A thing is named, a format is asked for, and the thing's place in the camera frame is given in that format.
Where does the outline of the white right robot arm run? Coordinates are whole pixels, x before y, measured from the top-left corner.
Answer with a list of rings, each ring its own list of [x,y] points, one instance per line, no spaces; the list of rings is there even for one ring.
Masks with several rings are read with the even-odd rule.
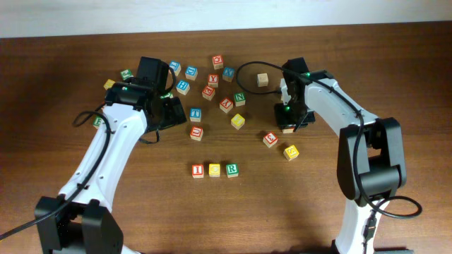
[[[407,181],[401,126],[358,105],[326,70],[311,72],[303,58],[280,67],[282,101],[274,106],[278,127],[296,132],[319,115],[339,137],[337,178],[345,196],[340,233],[332,253],[374,253],[374,237],[389,202]]]

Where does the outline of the red letter A block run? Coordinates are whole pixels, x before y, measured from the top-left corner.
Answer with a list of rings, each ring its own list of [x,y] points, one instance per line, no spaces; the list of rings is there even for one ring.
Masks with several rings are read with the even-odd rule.
[[[282,129],[282,133],[294,133],[294,128],[284,128]]]

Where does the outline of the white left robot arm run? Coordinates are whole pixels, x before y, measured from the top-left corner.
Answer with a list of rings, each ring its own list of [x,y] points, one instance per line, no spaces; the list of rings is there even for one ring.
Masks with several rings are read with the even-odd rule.
[[[77,170],[55,198],[35,208],[43,253],[131,253],[112,216],[114,195],[136,143],[186,122],[182,103],[170,98],[171,64],[141,57],[136,75],[106,91],[97,129]]]

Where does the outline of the green letter R block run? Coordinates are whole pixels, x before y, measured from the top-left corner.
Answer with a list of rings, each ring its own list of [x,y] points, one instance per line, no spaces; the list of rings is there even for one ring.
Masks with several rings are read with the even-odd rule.
[[[239,175],[239,167],[237,164],[227,164],[226,165],[227,177],[232,178]]]

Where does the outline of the yellow letter C block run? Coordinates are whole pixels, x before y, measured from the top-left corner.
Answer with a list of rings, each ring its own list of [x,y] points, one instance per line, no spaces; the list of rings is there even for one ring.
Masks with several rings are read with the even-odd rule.
[[[209,164],[208,174],[209,177],[220,177],[220,164]]]

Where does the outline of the red number 3 block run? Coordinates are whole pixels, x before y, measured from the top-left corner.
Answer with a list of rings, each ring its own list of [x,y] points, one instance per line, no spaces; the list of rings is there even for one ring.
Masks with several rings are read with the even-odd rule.
[[[267,147],[272,147],[274,146],[274,144],[276,144],[278,142],[278,137],[276,136],[276,134],[274,134],[273,132],[268,132],[267,134],[264,135],[263,137],[263,143],[267,146]]]

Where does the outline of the red letter I block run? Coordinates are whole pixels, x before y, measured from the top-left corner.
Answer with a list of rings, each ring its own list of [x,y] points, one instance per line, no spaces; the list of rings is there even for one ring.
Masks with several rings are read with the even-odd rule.
[[[204,166],[202,164],[194,164],[192,166],[192,176],[194,179],[204,177]]]

